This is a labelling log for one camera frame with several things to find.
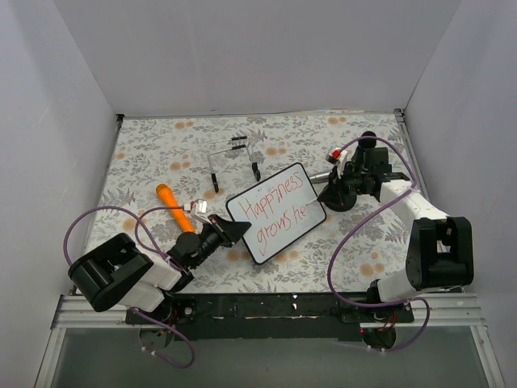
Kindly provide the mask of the black framed whiteboard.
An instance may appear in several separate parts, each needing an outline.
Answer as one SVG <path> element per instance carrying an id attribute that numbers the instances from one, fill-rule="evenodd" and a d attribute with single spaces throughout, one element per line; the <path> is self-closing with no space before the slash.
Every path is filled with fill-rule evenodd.
<path id="1" fill-rule="evenodd" d="M 326 220 L 320 202 L 305 205 L 317 193 L 296 162 L 227 200 L 233 221 L 249 221 L 242 237 L 256 264 L 264 264 Z"/>

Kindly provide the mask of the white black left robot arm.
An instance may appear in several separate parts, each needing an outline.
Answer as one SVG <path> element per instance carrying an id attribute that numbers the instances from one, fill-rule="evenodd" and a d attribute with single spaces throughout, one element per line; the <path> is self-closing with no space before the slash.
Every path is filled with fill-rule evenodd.
<path id="1" fill-rule="evenodd" d="M 73 262 L 68 276 L 96 312 L 115 305 L 136 307 L 154 323 L 164 323 L 172 312 L 166 292 L 183 290 L 198 268 L 219 247 L 232 247 L 251 227 L 248 221 L 208 217 L 199 234 L 183 232 L 167 252 L 174 260 L 141 252 L 125 233 Z"/>

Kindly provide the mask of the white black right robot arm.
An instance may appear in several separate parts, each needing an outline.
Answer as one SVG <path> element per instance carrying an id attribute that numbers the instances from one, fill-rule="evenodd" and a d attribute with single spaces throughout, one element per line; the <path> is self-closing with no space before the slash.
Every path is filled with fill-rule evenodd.
<path id="1" fill-rule="evenodd" d="M 396 305 L 422 293 L 473 282 L 471 223 L 432 205 L 406 174 L 393 170 L 387 148 L 358 145 L 352 157 L 334 148 L 326 160 L 333 168 L 318 201 L 345 212 L 353 208 L 359 195 L 369 195 L 410 229 L 405 267 L 373 281 L 366 292 L 363 305 L 371 319 L 386 320 Z"/>

